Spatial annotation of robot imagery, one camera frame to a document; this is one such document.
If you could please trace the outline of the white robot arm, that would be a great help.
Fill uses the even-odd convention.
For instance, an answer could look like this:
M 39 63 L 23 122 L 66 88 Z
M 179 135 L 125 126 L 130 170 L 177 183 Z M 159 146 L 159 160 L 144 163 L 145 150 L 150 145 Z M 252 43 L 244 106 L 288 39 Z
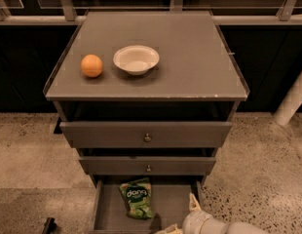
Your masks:
M 269 234 L 246 222 L 225 223 L 202 210 L 193 193 L 189 194 L 190 214 L 185 217 L 182 227 L 176 224 L 157 231 L 155 234 Z

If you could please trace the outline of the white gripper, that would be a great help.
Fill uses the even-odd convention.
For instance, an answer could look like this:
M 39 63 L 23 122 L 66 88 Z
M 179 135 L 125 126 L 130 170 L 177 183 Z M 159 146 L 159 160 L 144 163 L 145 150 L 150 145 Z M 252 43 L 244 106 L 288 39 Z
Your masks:
M 182 230 L 173 224 L 155 234 L 211 234 L 210 220 L 212 216 L 201 211 L 200 203 L 193 193 L 189 194 L 189 211 L 183 221 Z

